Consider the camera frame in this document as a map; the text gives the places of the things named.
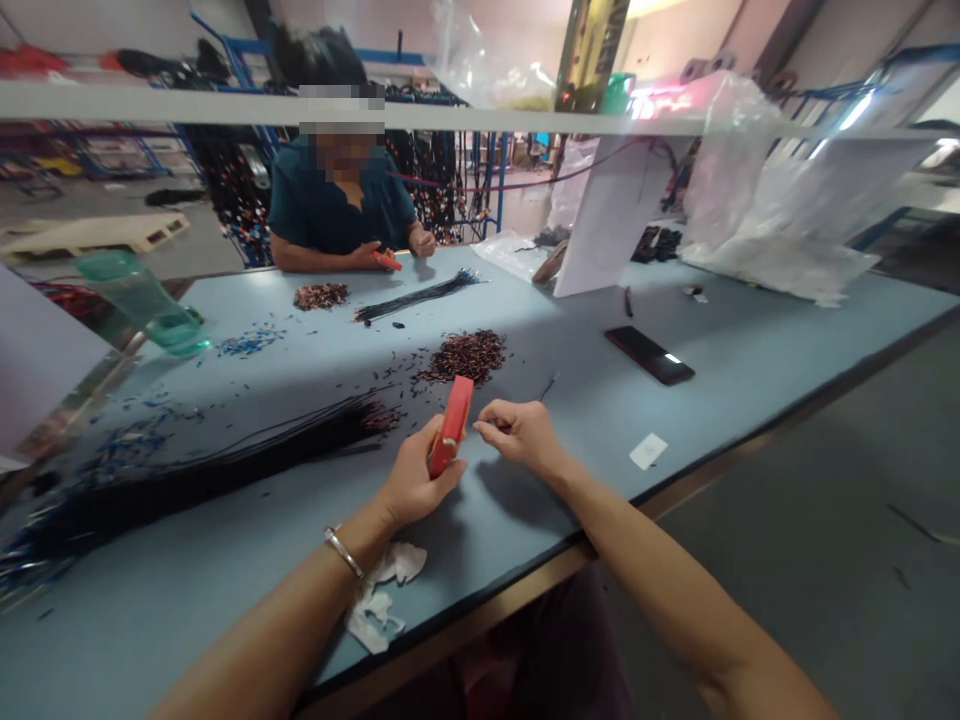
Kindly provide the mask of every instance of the red plastic tool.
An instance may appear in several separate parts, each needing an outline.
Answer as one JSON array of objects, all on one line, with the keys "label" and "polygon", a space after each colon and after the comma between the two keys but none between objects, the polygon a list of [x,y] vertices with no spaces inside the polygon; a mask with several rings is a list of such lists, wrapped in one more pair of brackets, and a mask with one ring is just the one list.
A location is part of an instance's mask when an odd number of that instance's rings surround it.
[{"label": "red plastic tool", "polygon": [[467,429],[467,415],[470,414],[470,400],[473,397],[473,380],[457,375],[453,379],[447,412],[443,416],[443,427],[433,441],[430,451],[430,479],[436,479],[447,469],[447,465],[457,457],[460,441]]},{"label": "red plastic tool", "polygon": [[373,256],[377,259],[377,262],[383,265],[384,267],[388,267],[391,270],[397,270],[397,271],[403,270],[403,265],[398,263],[392,257],[388,257],[381,252],[377,252],[376,250],[373,251]]}]

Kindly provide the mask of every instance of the woman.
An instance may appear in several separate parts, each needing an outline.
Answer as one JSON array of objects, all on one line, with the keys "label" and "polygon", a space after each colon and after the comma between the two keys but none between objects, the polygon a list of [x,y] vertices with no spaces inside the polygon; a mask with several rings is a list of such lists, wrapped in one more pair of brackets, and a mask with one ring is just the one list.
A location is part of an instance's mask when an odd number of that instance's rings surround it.
[{"label": "woman", "polygon": [[[291,86],[336,86],[338,94],[352,88],[348,97],[371,94],[363,63],[347,38],[331,28],[301,39],[280,28],[274,53]],[[300,137],[273,162],[267,224],[277,267],[308,273],[378,270],[383,265],[374,251],[388,257],[401,249],[433,255],[436,238],[417,220],[396,172],[382,135],[373,129],[336,123],[319,124],[312,132],[301,127]]]},{"label": "woman", "polygon": [[[435,510],[463,475],[463,460],[437,480],[427,473],[442,422],[438,415],[404,441],[380,493],[337,530],[344,554],[321,545],[194,665],[152,718],[290,715],[356,592],[347,558],[370,570],[393,533]],[[564,450],[543,405],[495,400],[474,428],[569,505],[713,717],[835,720],[803,671],[703,567]],[[506,697],[509,716],[634,716],[602,595],[589,573],[524,608],[495,634],[497,647],[512,642],[519,651]],[[508,634],[513,637],[503,641]],[[474,652],[414,680],[362,717],[465,718],[467,693],[493,666]]]}]

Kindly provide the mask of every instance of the white shelf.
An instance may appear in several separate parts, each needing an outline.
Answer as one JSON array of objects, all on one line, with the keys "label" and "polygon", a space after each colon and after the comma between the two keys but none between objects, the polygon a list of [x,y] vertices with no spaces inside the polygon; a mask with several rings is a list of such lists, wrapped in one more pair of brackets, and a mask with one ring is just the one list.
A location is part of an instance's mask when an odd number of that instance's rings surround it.
[{"label": "white shelf", "polygon": [[[109,85],[51,85],[0,81],[0,120],[107,120],[213,125],[299,125],[301,122],[383,123],[387,129],[693,136],[703,118],[632,120],[609,115],[473,110],[386,103],[360,109],[357,100],[156,90]],[[813,140],[938,140],[933,130],[801,127],[784,123],[782,137]]]}]

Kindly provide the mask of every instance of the light blue table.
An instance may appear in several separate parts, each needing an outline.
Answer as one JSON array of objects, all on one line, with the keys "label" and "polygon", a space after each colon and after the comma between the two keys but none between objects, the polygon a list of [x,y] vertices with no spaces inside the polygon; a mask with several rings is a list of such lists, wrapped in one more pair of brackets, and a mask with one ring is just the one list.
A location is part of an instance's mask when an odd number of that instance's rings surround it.
[{"label": "light blue table", "polygon": [[[184,301],[207,318],[214,342],[269,320],[287,329],[286,338],[247,360],[207,353],[199,366],[196,359],[175,361],[144,346],[144,361],[63,464],[79,462],[112,427],[146,417],[150,408],[131,402],[124,410],[122,401],[147,397],[161,384],[206,415],[178,428],[163,456],[175,459],[327,405],[357,385],[366,390],[377,384],[374,372],[395,365],[392,352],[432,350],[444,332],[491,328],[506,335],[510,357],[476,393],[474,413],[496,397],[535,398],[559,371],[546,398],[558,433],[596,474],[633,499],[749,436],[958,304],[952,296],[867,275],[842,309],[823,310],[679,263],[632,265],[624,279],[632,286],[633,324],[697,373],[667,388],[602,336],[628,322],[622,290],[558,301],[468,249],[443,250],[429,268],[414,268],[409,256],[403,262],[404,271],[393,276],[327,278],[346,282],[351,292],[351,305],[331,312],[292,308],[294,291],[312,278],[271,271],[197,281]],[[493,282],[371,328],[350,322],[359,305],[447,279],[464,266]],[[690,282],[703,285],[708,304],[680,292]],[[394,320],[406,328],[395,329]],[[386,393],[388,402],[400,389]],[[49,594],[0,617],[2,716],[143,716],[205,648],[322,542],[324,526],[373,495],[408,425],[422,426],[448,389],[435,386],[415,400],[406,393],[406,424],[383,451],[304,465],[132,533],[84,559]],[[669,447],[644,472],[628,454],[651,432]],[[341,637],[318,670],[318,685],[331,678],[332,685],[342,684],[419,642],[545,562],[577,530],[542,485],[498,460],[474,433],[461,457],[470,468],[460,490],[401,535],[429,552],[415,582],[388,589],[407,634],[377,658]],[[27,510],[29,504],[5,518],[0,537]],[[54,612],[38,621],[49,608]]]}]

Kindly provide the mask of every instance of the clear plastic bag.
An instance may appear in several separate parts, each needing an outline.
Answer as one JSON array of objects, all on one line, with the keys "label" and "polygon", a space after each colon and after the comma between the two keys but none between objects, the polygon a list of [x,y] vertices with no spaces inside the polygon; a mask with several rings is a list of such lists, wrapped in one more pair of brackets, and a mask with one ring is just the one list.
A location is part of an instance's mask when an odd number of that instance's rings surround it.
[{"label": "clear plastic bag", "polygon": [[780,110],[750,78],[721,70],[691,83],[711,96],[703,142],[683,200],[689,216],[682,247],[714,250],[737,231],[753,205]]},{"label": "clear plastic bag", "polygon": [[897,178],[929,152],[923,141],[833,141],[813,160],[771,162],[733,237],[681,249],[697,267],[838,307],[879,257],[843,245],[899,206]]},{"label": "clear plastic bag", "polygon": [[538,247],[533,238],[520,237],[513,230],[497,233],[471,245],[470,249],[487,262],[527,282],[533,282],[534,273],[553,250],[547,246]]},{"label": "clear plastic bag", "polygon": [[[567,139],[567,145],[563,154],[562,175],[583,170],[590,167],[594,158],[597,156],[597,147],[600,145],[600,138],[591,140],[572,140]],[[577,211],[580,209],[580,202],[583,200],[583,192],[587,189],[587,181],[590,179],[590,173],[580,173],[569,180],[561,180],[555,183],[550,195],[550,214],[547,216],[548,228],[572,228],[577,219]]]},{"label": "clear plastic bag", "polygon": [[516,65],[514,42],[485,38],[456,0],[435,0],[433,19],[437,54],[424,59],[452,93],[483,110],[553,110],[556,83],[540,63]]}]

